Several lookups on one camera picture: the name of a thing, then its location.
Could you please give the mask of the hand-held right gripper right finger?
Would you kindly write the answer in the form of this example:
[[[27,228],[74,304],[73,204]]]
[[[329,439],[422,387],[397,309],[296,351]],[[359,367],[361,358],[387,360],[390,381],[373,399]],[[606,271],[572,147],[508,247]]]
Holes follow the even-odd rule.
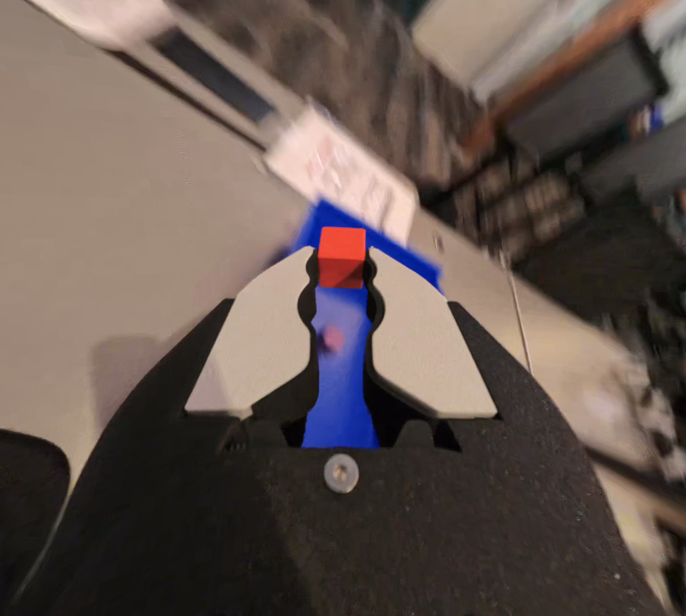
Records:
[[[365,262],[364,400],[380,447],[410,424],[429,446],[458,447],[453,421],[498,414],[486,382],[441,291],[377,247]]]

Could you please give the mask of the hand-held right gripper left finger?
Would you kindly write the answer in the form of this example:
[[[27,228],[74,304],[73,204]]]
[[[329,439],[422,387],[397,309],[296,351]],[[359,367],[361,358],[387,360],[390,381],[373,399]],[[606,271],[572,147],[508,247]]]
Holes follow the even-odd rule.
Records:
[[[184,410],[275,426],[302,447],[319,396],[313,319],[317,251],[304,246],[258,274],[233,299]]]

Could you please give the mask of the blue plastic bin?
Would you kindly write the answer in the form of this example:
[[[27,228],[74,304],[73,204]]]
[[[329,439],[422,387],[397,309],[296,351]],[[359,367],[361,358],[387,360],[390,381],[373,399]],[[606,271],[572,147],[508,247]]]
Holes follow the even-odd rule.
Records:
[[[440,289],[440,267],[324,199],[310,207],[294,242],[278,254],[278,260],[304,246],[318,248],[325,226],[364,228],[367,247],[382,250]],[[376,449],[379,442],[364,400],[364,352],[371,329],[366,313],[367,291],[364,287],[317,287],[315,302],[315,337],[322,326],[334,324],[344,332],[346,345],[338,355],[318,352],[319,395],[305,422],[303,447]]]

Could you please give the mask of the red wooden cube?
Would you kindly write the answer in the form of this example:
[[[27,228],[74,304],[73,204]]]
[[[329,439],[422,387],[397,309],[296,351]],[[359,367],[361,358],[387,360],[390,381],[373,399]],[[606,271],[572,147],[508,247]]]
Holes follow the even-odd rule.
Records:
[[[359,290],[364,287],[366,230],[325,226],[318,247],[319,286]]]

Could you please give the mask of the laminated paper sheet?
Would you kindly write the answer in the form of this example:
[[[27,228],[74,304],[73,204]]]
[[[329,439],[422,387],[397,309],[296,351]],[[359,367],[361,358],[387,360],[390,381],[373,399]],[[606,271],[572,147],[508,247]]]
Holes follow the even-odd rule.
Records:
[[[306,200],[327,200],[407,245],[418,191],[329,114],[306,106],[265,155],[265,165]]]

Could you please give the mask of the black mesh chair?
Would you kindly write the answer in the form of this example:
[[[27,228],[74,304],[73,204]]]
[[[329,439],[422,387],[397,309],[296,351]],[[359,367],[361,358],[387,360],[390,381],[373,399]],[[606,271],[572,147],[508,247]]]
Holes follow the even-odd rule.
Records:
[[[69,462],[61,448],[1,430],[1,610],[43,551],[69,482]]]

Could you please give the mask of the black desk flap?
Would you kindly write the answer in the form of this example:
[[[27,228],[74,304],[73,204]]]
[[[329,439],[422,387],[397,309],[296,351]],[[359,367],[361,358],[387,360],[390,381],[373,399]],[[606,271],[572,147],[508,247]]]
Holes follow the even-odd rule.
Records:
[[[172,29],[154,41],[154,49],[189,74],[219,99],[254,123],[264,122],[274,107],[223,63],[180,29]]]

